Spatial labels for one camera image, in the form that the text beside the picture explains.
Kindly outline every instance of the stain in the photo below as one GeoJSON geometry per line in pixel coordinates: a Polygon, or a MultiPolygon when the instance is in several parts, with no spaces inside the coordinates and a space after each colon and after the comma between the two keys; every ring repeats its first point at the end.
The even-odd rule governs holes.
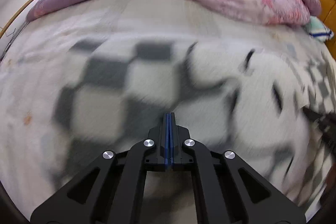
{"type": "Polygon", "coordinates": [[[281,36],[279,34],[277,34],[276,32],[272,32],[271,33],[271,37],[275,40],[277,40],[278,42],[281,41],[281,36]]]}
{"type": "Polygon", "coordinates": [[[28,113],[26,114],[26,116],[24,117],[24,119],[23,119],[23,124],[24,124],[25,126],[28,126],[28,125],[31,123],[32,119],[33,119],[33,117],[32,117],[32,115],[31,115],[31,112],[28,112],[28,113]]]}

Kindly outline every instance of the metal screw cap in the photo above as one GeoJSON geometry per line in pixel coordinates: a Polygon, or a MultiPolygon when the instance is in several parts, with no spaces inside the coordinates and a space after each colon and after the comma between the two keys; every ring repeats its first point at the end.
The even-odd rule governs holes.
{"type": "Polygon", "coordinates": [[[151,147],[151,146],[154,145],[154,141],[153,141],[153,140],[150,140],[150,139],[145,140],[145,141],[143,142],[143,145],[144,145],[144,146],[147,146],[147,147],[151,147]]]}
{"type": "Polygon", "coordinates": [[[192,139],[187,139],[187,140],[184,141],[184,144],[186,146],[194,146],[195,145],[195,141],[192,140],[192,139]]]}
{"type": "Polygon", "coordinates": [[[234,152],[232,152],[232,151],[226,151],[226,152],[224,153],[224,156],[225,156],[225,158],[227,158],[227,159],[233,159],[233,158],[236,156],[236,154],[235,154],[234,152]]]}
{"type": "Polygon", "coordinates": [[[103,153],[103,158],[107,160],[113,158],[113,156],[114,156],[114,153],[112,151],[105,151],[103,153]]]}

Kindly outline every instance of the cloth with gray squares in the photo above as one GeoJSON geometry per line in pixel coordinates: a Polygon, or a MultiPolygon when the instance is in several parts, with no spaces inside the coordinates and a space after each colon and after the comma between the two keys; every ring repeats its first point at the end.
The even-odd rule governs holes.
{"type": "MultiPolygon", "coordinates": [[[[334,109],[322,63],[312,64],[306,65],[315,77],[310,103],[334,109]]],[[[83,40],[68,51],[66,68],[54,119],[71,145],[63,171],[54,174],[56,188],[102,151],[122,152],[144,139],[164,112],[175,112],[176,123],[210,150],[235,151],[298,205],[322,188],[329,155],[307,156],[312,140],[298,111],[307,103],[305,83],[282,57],[263,49],[219,51],[206,43],[83,40]]],[[[190,191],[181,180],[175,198],[190,191]]]]}

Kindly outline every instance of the bedsheet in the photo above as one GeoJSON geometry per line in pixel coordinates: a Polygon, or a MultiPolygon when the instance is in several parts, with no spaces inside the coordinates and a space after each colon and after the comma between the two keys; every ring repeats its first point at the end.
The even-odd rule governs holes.
{"type": "MultiPolygon", "coordinates": [[[[173,111],[192,138],[233,149],[306,210],[332,159],[299,109],[335,109],[335,68],[302,28],[236,22],[193,0],[68,7],[29,23],[0,65],[1,182],[29,219],[173,111]]],[[[144,223],[195,223],[189,178],[149,174],[143,212],[144,223]]]]}

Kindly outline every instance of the pillow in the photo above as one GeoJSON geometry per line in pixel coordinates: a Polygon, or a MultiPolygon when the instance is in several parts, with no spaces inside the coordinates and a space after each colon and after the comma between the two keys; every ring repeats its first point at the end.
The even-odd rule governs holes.
{"type": "Polygon", "coordinates": [[[303,26],[306,32],[313,38],[324,43],[325,41],[332,39],[334,33],[326,25],[323,24],[317,17],[311,16],[310,21],[303,26]]]}

